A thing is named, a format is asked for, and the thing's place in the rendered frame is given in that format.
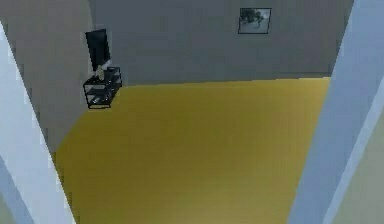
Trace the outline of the grey framed wall picture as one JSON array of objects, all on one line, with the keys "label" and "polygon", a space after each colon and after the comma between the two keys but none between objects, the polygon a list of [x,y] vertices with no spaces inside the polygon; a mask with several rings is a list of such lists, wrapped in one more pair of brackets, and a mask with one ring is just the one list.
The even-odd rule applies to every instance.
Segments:
[{"label": "grey framed wall picture", "polygon": [[268,34],[271,8],[241,8],[239,15],[239,34]]}]

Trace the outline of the black television set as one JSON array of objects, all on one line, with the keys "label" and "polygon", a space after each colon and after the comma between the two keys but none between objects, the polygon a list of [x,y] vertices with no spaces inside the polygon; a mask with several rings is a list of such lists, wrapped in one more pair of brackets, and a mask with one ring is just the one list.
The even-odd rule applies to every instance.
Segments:
[{"label": "black television set", "polygon": [[103,66],[110,59],[107,32],[105,29],[94,30],[85,33],[92,69],[97,70],[98,66]]}]

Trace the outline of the black glass television stand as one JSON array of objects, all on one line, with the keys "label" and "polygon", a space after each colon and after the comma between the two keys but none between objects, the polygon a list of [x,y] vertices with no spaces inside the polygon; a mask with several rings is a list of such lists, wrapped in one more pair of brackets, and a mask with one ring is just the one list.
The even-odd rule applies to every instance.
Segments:
[{"label": "black glass television stand", "polygon": [[110,108],[122,84],[123,80],[119,67],[108,67],[104,72],[103,80],[100,80],[96,75],[90,77],[83,84],[83,91],[88,108]]}]

